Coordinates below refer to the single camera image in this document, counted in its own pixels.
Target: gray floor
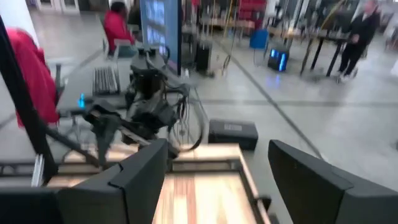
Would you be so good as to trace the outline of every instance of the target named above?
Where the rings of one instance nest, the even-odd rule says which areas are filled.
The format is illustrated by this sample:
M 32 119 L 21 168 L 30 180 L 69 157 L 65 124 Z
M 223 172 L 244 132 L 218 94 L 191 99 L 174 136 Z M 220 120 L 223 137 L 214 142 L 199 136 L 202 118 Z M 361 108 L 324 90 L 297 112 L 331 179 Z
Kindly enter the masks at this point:
M 63 75 L 103 63 L 104 57 L 98 56 L 98 50 L 104 34 L 94 16 L 34 12 L 32 18 L 46 57 L 66 57 L 72 61 L 65 66 Z M 212 54 L 214 65 L 224 60 L 225 50 L 230 46 L 228 40 L 216 42 Z M 398 177 L 394 173 L 398 170 L 395 149 L 398 78 L 390 74 L 396 54 L 384 52 L 382 37 L 376 37 L 367 59 L 360 62 L 358 77 L 337 85 L 332 79 L 314 82 L 309 72 L 299 77 L 305 48 L 306 43 L 294 42 L 287 72 L 276 73 L 261 61 L 262 52 L 254 54 L 247 41 L 243 41 L 234 48 L 226 76 L 198 79 L 198 94 L 209 118 L 256 123 L 259 131 L 256 151 L 244 155 L 260 193 L 272 196 L 271 212 L 283 224 L 292 221 L 267 161 L 270 139 L 281 140 L 313 156 L 321 156 L 334 166 L 398 190 Z M 327 69 L 333 51 L 334 46 L 324 46 L 315 73 L 322 72 L 320 67 Z M 90 60 L 81 64 L 89 56 Z M 254 56 L 259 66 L 254 66 Z M 3 102 L 12 105 L 4 84 L 1 85 Z M 12 107 L 3 107 L 0 120 L 12 116 L 13 111 Z M 0 142 L 1 159 L 33 157 L 30 142 L 15 120 L 0 129 Z M 57 157 L 66 150 L 58 146 L 53 149 Z

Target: black table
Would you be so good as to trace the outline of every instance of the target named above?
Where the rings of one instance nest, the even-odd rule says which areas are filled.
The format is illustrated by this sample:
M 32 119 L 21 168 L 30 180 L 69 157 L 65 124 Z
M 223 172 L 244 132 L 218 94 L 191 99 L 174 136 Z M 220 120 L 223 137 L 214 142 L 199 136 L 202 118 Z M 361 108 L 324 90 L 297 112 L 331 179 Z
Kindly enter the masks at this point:
M 158 68 L 164 65 L 164 60 L 162 56 L 156 54 L 156 56 L 152 59 L 152 62 Z M 125 91 L 130 84 L 130 64 L 124 62 L 125 65 L 120 65 L 119 63 L 119 80 L 120 80 L 120 89 L 121 92 Z M 97 65 L 96 67 L 106 67 L 112 66 L 114 63 L 112 62 L 104 62 L 103 65 Z M 146 69 L 146 59 L 145 57 L 135 55 L 131 59 L 131 65 L 135 67 L 139 67 L 140 69 Z M 76 116 L 81 115 L 85 112 L 84 106 L 81 104 L 81 96 L 83 95 L 85 98 L 93 97 L 92 93 L 92 82 L 93 82 L 93 72 L 94 67 L 87 67 L 82 69 L 80 72 L 76 74 L 72 74 L 68 77 L 68 83 L 65 86 L 65 89 L 59 99 L 57 105 L 57 111 L 62 116 Z M 115 106 L 119 110 L 126 109 L 126 100 L 124 98 L 124 94 L 113 95 L 113 96 L 97 96 L 96 99 L 101 98 L 107 100 L 113 106 Z
M 315 64 L 317 63 L 319 53 L 322 49 L 323 41 L 325 41 L 325 40 L 334 41 L 337 44 L 335 54 L 333 55 L 333 58 L 331 59 L 328 71 L 326 73 L 326 77 L 329 77 L 331 71 L 333 70 L 333 67 L 335 66 L 337 56 L 341 50 L 341 46 L 343 45 L 343 43 L 348 41 L 348 35 L 340 34 L 340 35 L 314 35 L 314 36 L 315 36 L 315 38 L 319 39 L 319 44 L 318 44 L 317 51 L 315 52 L 315 56 L 314 56 L 312 64 L 311 64 L 311 70 L 314 69 Z M 314 40 L 314 38 L 311 38 L 308 42 L 308 47 L 307 47 L 307 51 L 306 51 L 304 59 L 303 59 L 300 75 L 302 75 L 302 73 L 305 69 L 305 65 L 307 64 L 307 59 L 308 59 L 308 55 L 310 54 L 310 51 L 311 51 L 311 46 L 312 46 L 313 40 Z

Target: computer monitor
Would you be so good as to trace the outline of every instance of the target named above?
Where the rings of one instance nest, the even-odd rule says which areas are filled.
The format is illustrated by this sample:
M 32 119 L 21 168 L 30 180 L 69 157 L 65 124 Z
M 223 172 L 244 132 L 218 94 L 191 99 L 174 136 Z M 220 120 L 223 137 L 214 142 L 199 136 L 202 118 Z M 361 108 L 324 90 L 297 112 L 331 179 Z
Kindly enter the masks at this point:
M 169 68 L 181 75 L 182 3 L 178 0 L 140 0 L 144 47 L 165 44 L 170 49 Z

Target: black suitcase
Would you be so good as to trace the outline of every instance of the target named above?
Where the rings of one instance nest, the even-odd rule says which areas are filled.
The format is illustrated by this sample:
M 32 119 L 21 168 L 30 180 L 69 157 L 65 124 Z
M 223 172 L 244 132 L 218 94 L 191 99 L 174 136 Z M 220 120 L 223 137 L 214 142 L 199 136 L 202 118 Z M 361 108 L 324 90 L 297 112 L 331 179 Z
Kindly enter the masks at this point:
M 211 119 L 209 143 L 238 143 L 243 150 L 255 150 L 259 135 L 253 122 Z

